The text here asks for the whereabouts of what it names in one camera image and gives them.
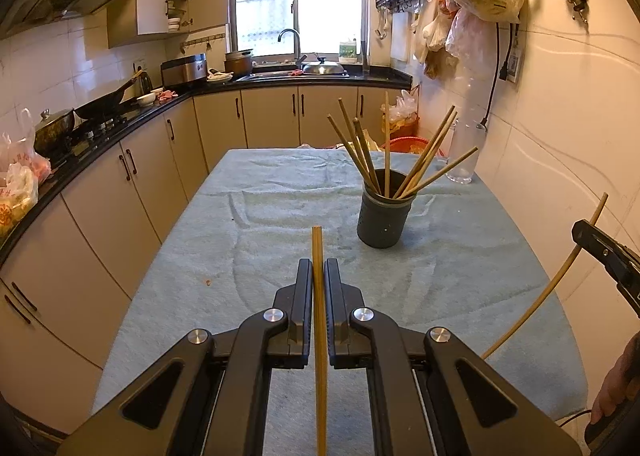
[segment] dark gray cup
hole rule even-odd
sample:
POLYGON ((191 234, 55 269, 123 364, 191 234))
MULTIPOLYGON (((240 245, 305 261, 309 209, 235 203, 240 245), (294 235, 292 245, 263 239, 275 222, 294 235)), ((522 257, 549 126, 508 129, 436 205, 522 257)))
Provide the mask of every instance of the dark gray cup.
MULTIPOLYGON (((376 169, 378 183, 384 190, 385 169, 376 169)), ((390 172, 389 194, 393 196, 406 176, 402 172, 390 172)), ((403 200, 393 200, 375 194, 365 185, 362 192, 358 237, 373 248, 389 248, 400 240, 407 214, 415 196, 403 200)))

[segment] light blue towel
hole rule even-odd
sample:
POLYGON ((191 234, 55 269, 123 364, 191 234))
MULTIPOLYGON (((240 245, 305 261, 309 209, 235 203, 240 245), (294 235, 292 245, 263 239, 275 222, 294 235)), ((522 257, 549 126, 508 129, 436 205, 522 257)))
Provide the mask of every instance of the light blue towel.
MULTIPOLYGON (((380 164, 382 155, 374 155, 380 164)), ((392 154, 407 172, 415 155, 392 154)), ((378 250, 356 235, 362 179, 344 151, 234 150, 210 174, 160 249, 114 342, 95 399, 106 404, 192 328, 233 329, 268 308, 311 257, 324 256, 367 306, 418 331, 445 326, 481 353, 548 282, 515 224, 479 180, 445 177, 415 199, 400 242, 378 250)), ((555 293, 490 359, 552 418, 584 407, 586 378, 555 293)), ((276 370, 265 455, 315 455, 314 363, 276 370)), ((372 455, 363 370, 329 375, 328 450, 372 455)))

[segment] hand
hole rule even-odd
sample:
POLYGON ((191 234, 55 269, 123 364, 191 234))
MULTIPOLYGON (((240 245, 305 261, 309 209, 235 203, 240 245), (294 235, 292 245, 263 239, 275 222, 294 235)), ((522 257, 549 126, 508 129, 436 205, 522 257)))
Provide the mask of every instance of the hand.
POLYGON ((600 392, 596 396, 591 407, 591 423, 596 423, 603 416, 611 416, 619 406, 624 402, 625 398, 632 400, 640 390, 640 376, 635 376, 629 380, 626 372, 631 367, 634 356, 638 356, 636 351, 639 349, 640 333, 631 338, 626 345, 624 353, 611 368, 610 372, 602 383, 600 392))

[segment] small white bowl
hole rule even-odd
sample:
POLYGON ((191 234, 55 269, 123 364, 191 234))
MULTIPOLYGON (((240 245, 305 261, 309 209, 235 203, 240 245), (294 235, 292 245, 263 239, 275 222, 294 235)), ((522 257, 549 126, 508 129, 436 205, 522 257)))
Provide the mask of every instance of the small white bowl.
POLYGON ((152 105, 156 101, 156 93, 150 92, 149 94, 143 94, 137 98, 138 105, 140 107, 146 107, 152 105))

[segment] metal pivot screw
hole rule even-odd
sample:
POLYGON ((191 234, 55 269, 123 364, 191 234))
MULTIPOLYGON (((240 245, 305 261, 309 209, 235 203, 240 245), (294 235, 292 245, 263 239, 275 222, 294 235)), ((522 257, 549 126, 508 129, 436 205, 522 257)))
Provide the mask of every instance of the metal pivot screw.
POLYGON ((208 337, 209 334, 207 330, 196 329, 189 331, 187 340, 190 341, 191 344, 202 344, 208 337))
POLYGON ((284 317, 284 313, 282 310, 278 310, 277 308, 269 308, 262 317, 267 322, 278 322, 280 319, 284 317))
POLYGON ((369 308, 356 308, 353 310, 353 316, 360 322, 370 321, 373 318, 373 310, 369 308))
POLYGON ((447 330, 447 328, 437 327, 429 331, 429 335, 436 342, 449 342, 451 331, 447 330))

